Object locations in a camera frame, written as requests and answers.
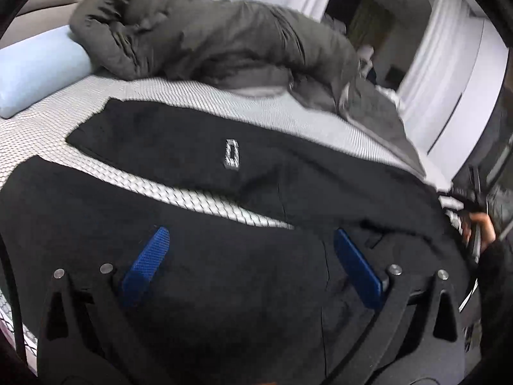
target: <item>blue gripper pad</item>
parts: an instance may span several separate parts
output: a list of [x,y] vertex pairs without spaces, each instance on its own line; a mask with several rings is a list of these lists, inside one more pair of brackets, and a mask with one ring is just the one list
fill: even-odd
[[135,307],[140,303],[168,250],[169,231],[165,227],[160,227],[121,282],[122,306]]
[[383,305],[383,285],[372,267],[342,229],[335,230],[333,244],[337,258],[363,304],[379,310]]

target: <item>black cable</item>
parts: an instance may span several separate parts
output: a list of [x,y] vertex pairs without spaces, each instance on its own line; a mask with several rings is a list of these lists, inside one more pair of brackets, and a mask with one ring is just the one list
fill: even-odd
[[7,253],[7,247],[0,234],[0,263],[4,270],[7,290],[11,300],[12,324],[14,325],[14,343],[16,344],[16,353],[21,361],[27,364],[27,354],[25,353],[25,337],[23,335],[23,322],[21,320],[20,297],[18,296],[18,288],[14,279],[11,260]]

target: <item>mattress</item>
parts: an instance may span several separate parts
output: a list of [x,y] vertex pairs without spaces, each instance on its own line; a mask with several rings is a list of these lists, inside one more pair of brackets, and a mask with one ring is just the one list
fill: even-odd
[[[52,94],[9,120],[0,121],[0,189],[19,163],[39,155],[178,207],[243,224],[287,227],[283,222],[249,212],[211,193],[166,187],[122,172],[66,144],[66,136],[100,111],[111,97],[190,107],[303,137],[355,157],[410,170],[357,128],[331,113],[304,109],[287,92],[270,97],[244,97],[193,81],[169,82],[151,78],[126,82],[101,73]],[[0,319],[3,320],[0,328],[8,329],[12,338],[11,309],[1,292]],[[29,363],[35,369],[38,341],[26,328],[24,333]]]

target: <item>silver screw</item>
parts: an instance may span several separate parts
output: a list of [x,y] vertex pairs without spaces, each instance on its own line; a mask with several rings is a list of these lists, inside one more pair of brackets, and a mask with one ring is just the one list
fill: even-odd
[[58,269],[55,272],[53,272],[53,277],[55,279],[61,279],[64,276],[65,272],[64,269]]
[[99,267],[99,271],[104,275],[111,273],[113,269],[114,266],[112,266],[112,263],[104,263]]
[[446,281],[447,279],[449,279],[449,273],[444,270],[444,269],[440,269],[438,271],[438,277],[442,280],[442,281]]
[[403,273],[403,269],[401,266],[396,265],[395,263],[393,265],[390,265],[388,267],[388,270],[392,275],[401,275]]

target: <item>light blue pillow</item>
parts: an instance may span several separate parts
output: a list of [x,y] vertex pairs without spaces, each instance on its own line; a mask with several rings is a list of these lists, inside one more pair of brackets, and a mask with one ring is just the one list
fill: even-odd
[[0,49],[0,117],[12,117],[95,69],[69,26]]

